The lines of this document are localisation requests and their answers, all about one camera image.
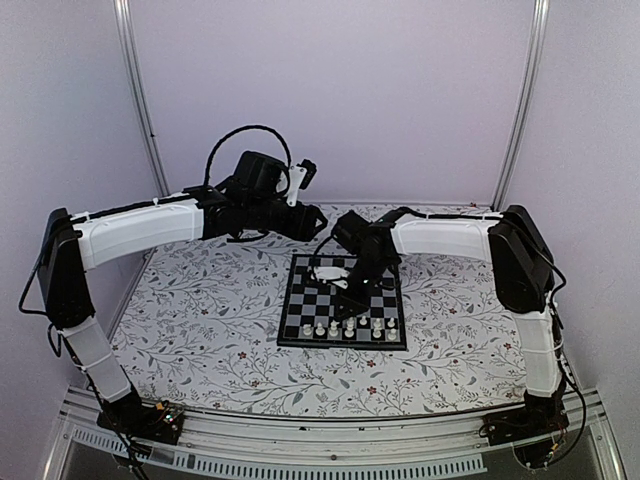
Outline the white bishop chess piece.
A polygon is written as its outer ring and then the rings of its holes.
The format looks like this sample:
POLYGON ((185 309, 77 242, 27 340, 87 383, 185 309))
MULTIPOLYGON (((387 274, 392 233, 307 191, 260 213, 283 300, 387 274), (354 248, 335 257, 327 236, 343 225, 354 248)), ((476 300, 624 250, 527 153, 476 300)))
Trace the white bishop chess piece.
POLYGON ((354 332, 355 332, 354 326, 352 324, 348 324, 344 330, 344 336, 346 338, 353 338, 354 332))
POLYGON ((338 334, 339 334, 338 326, 339 326, 339 324, 336 321, 332 321, 330 323, 330 327, 329 327, 329 330, 328 330, 328 336, 330 338, 336 338, 338 336, 338 334))

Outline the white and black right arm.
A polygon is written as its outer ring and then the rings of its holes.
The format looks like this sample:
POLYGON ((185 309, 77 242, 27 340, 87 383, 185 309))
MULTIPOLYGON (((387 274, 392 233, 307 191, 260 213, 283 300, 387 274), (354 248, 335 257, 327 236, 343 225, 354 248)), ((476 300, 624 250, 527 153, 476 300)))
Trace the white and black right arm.
POLYGON ((480 260, 493 272, 500 304, 512 313, 526 368, 525 393, 535 399, 517 415, 517 427, 537 436, 556 417, 549 400, 560 394, 559 339, 554 332, 552 255, 527 210, 519 205, 489 215, 423 214, 409 207, 367 221, 341 216, 331 236, 357 261, 337 294, 336 316, 363 314, 383 274, 404 255, 434 254, 480 260))

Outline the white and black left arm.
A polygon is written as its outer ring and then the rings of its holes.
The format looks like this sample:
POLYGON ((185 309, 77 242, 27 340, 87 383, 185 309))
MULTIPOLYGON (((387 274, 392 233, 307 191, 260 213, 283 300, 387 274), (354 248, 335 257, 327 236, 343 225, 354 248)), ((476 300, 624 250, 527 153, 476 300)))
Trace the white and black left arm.
POLYGON ((106 297, 96 291, 104 266, 119 265, 160 246, 225 237, 232 243, 269 234, 309 242, 326 225, 321 210, 299 198, 317 173, 309 159, 288 165, 244 152, 231 176, 152 200, 95 213, 51 212, 31 273, 39 284, 40 315, 60 334, 111 419, 128 434, 148 426, 148 412, 121 367, 97 312, 106 297))

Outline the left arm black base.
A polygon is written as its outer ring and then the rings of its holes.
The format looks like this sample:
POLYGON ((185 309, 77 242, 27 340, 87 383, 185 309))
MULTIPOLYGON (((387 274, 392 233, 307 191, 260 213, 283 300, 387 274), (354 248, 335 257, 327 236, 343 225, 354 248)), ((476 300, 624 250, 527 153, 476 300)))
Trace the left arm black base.
POLYGON ((101 400, 97 425, 121 435, 176 445, 182 433, 184 412, 182 405, 168 400, 145 405, 132 389, 119 400, 101 400))

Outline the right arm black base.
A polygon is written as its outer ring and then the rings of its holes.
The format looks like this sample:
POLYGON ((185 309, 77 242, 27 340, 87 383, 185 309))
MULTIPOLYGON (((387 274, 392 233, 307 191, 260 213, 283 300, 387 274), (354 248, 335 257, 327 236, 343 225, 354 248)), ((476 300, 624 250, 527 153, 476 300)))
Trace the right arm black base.
POLYGON ((559 433, 563 436, 563 431, 569 426, 562 395, 563 390, 551 397, 538 397, 526 392, 523 407, 486 414, 478 435, 486 438, 490 446, 545 436, 539 442, 516 447, 515 456, 524 467, 547 467, 559 448, 559 441, 552 440, 550 435, 559 433))

